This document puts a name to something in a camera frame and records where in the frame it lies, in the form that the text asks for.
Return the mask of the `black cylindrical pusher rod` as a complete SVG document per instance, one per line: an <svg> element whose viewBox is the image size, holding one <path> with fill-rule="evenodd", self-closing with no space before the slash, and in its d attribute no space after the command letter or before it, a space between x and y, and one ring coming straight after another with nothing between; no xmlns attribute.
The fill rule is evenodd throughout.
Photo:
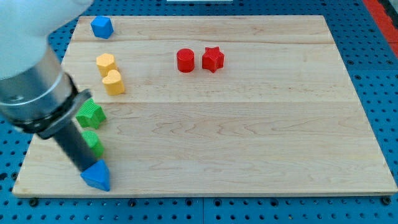
<svg viewBox="0 0 398 224"><path fill-rule="evenodd" d="M73 121L69 121L59 129L53 138L80 172L87 170L97 162L93 151Z"/></svg>

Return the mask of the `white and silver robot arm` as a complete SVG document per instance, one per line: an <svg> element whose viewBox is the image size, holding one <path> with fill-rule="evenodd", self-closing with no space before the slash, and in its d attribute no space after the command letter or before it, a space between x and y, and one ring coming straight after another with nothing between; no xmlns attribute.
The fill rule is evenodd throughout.
<svg viewBox="0 0 398 224"><path fill-rule="evenodd" d="M54 138L80 171L97 161L72 121L91 93L77 90L48 36L92 2L1 1L1 114L19 131Z"/></svg>

